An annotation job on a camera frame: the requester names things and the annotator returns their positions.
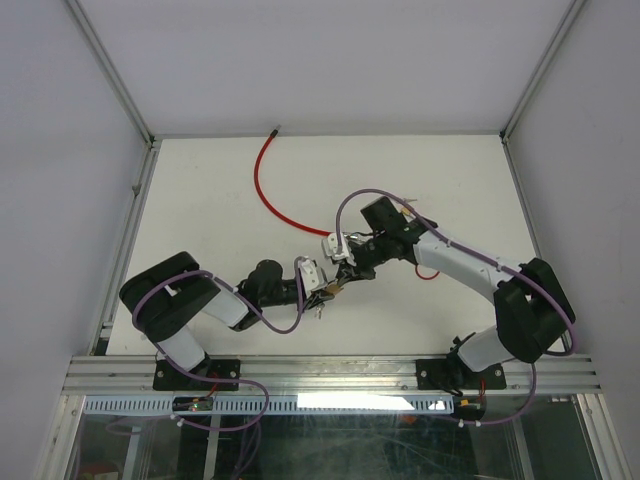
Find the red thin-cable padlock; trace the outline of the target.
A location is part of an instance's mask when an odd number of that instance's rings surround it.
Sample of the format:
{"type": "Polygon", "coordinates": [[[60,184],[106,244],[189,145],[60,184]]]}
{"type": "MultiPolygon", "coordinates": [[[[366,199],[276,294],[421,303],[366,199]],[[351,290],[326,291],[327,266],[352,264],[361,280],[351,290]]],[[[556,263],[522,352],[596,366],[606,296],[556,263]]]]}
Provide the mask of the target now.
{"type": "Polygon", "coordinates": [[[440,275],[438,270],[422,265],[416,265],[414,271],[416,276],[423,281],[435,280],[440,275]]]}

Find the thick red cable lock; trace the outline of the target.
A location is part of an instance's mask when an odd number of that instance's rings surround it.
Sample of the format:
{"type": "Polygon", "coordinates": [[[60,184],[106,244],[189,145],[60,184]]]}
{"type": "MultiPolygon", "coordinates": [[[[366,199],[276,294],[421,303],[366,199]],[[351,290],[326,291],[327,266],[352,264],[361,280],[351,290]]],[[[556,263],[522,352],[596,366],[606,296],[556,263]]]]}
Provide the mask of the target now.
{"type": "Polygon", "coordinates": [[[313,175],[309,161],[283,150],[288,142],[282,140],[281,130],[281,124],[274,125],[256,155],[255,194],[266,211],[287,227],[326,237],[332,227],[323,211],[324,185],[313,175]]]}

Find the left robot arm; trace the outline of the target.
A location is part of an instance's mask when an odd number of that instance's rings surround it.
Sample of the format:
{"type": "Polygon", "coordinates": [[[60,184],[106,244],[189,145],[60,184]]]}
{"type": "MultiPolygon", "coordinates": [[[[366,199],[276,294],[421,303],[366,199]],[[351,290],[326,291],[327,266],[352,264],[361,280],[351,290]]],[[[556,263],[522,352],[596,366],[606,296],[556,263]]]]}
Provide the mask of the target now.
{"type": "Polygon", "coordinates": [[[280,335],[293,332],[302,314],[334,298],[325,272],[308,257],[294,261],[294,277],[286,279],[280,263],[260,261],[247,277],[231,286],[203,270],[183,251],[134,276],[119,298],[132,324],[174,369],[188,388],[212,377],[210,356],[188,327],[204,313],[235,332],[257,323],[280,335]]]}

